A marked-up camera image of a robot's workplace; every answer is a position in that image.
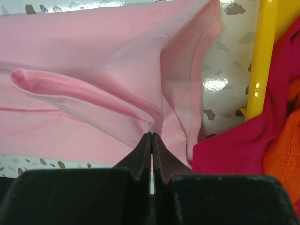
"yellow plastic handle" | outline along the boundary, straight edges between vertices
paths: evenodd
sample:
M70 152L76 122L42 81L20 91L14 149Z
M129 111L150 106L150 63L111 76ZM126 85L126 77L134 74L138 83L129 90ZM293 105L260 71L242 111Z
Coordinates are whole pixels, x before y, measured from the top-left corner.
M252 119L263 112L276 33L278 9L279 0L261 0L260 2L248 90L248 103L247 109L242 110L246 120Z

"orange fabric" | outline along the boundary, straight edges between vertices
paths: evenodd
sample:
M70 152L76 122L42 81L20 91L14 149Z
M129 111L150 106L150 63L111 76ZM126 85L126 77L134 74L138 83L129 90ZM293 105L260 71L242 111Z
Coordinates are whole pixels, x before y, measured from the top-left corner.
M287 119L266 150L263 169L286 188L291 200L300 199L300 78L292 80L287 98Z

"folded cloth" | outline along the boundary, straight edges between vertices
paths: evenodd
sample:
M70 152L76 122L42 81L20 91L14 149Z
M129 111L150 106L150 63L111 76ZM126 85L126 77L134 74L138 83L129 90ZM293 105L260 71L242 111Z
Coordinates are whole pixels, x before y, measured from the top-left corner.
M0 153L114 165L156 132L188 165L219 4L0 18Z
M289 115L266 150L263 170L282 182L295 203L300 199L300 78L290 82L287 105Z
M264 153L285 124L289 80L300 77L299 31L300 17L274 45L262 114L195 145L194 171L263 174Z

